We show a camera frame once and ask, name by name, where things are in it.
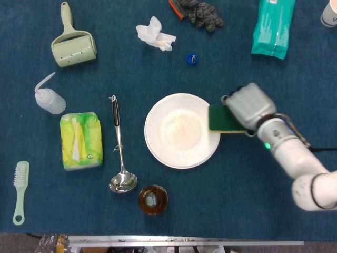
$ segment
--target metal ladle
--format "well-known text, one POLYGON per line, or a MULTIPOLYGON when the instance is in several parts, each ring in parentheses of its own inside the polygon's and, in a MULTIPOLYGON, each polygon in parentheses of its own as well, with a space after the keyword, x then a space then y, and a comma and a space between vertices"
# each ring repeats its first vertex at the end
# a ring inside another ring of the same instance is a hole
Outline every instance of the metal ladle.
POLYGON ((131 191, 137 185, 138 179, 135 174, 128 172, 124 166, 123 152, 122 152, 122 139, 121 139, 121 122, 120 122, 120 112, 118 110, 118 102, 115 95, 110 97, 111 106, 112 106, 112 115, 114 118, 114 124, 117 135, 118 142, 118 150, 120 152, 120 160, 121 160, 121 171, 114 176, 110 183, 109 188, 113 192, 128 192, 131 191))

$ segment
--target white bowl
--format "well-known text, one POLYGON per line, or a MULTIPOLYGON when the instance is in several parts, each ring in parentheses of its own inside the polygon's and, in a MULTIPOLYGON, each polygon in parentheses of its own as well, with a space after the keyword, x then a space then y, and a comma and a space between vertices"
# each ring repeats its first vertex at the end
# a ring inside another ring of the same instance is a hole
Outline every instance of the white bowl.
POLYGON ((159 162, 189 169, 215 152, 220 134, 209 131, 209 104, 186 93, 159 100, 146 117, 144 135, 148 149, 159 162))

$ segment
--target green brush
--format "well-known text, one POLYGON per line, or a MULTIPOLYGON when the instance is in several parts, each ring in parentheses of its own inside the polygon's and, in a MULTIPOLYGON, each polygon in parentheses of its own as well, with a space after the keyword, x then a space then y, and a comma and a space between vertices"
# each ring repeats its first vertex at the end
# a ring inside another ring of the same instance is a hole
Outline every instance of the green brush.
POLYGON ((225 105, 209 106, 209 128, 219 133, 244 133, 245 128, 225 105))
POLYGON ((23 200, 28 185, 29 162, 20 161, 16 164, 14 174, 14 186, 16 188, 16 207, 13 215, 13 223, 21 225, 25 221, 23 212, 23 200))

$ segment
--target white squeeze bottle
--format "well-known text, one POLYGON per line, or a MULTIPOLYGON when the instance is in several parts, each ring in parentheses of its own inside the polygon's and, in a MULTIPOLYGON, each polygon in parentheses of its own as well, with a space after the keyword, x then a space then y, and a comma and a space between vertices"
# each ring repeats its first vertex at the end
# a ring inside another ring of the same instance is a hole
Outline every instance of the white squeeze bottle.
POLYGON ((40 81, 35 87, 36 103, 52 114, 59 114, 65 110, 66 103, 63 97, 51 89, 39 89, 42 84, 47 82, 55 72, 40 81))

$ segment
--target blue carpet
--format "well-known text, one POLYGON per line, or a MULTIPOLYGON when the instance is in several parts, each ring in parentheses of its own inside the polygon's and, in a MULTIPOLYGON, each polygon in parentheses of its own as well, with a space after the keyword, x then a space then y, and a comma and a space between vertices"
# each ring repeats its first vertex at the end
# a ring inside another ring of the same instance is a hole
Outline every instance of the blue carpet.
MULTIPOLYGON (((151 107, 186 92, 210 104, 239 85, 256 82, 318 147, 337 145, 337 29, 320 15, 327 1, 298 1, 284 61, 251 55, 257 0, 208 0, 225 21, 210 35, 180 21, 167 0, 69 2, 76 29, 92 33, 97 60, 60 69, 51 42, 62 31, 60 1, 0 2, 0 231, 90 235, 176 235, 251 239, 337 240, 337 212, 305 212, 291 197, 290 179, 258 139, 222 136, 209 161, 186 171, 160 164, 146 147, 143 128, 151 107), (162 32, 176 35, 173 52, 141 42, 136 25, 151 16, 162 32), (197 67, 185 61, 199 55, 197 67), (34 87, 47 83, 67 102, 64 113, 97 113, 103 132, 104 165, 65 172, 59 121, 36 105, 34 87), (120 106, 126 167, 139 179, 136 190, 113 194, 110 178, 119 166, 108 97, 120 106), (15 165, 31 164, 25 223, 12 223, 15 165), (148 217, 138 207, 149 184, 168 192, 168 208, 148 217)), ((318 154, 335 170, 337 155, 318 154)))

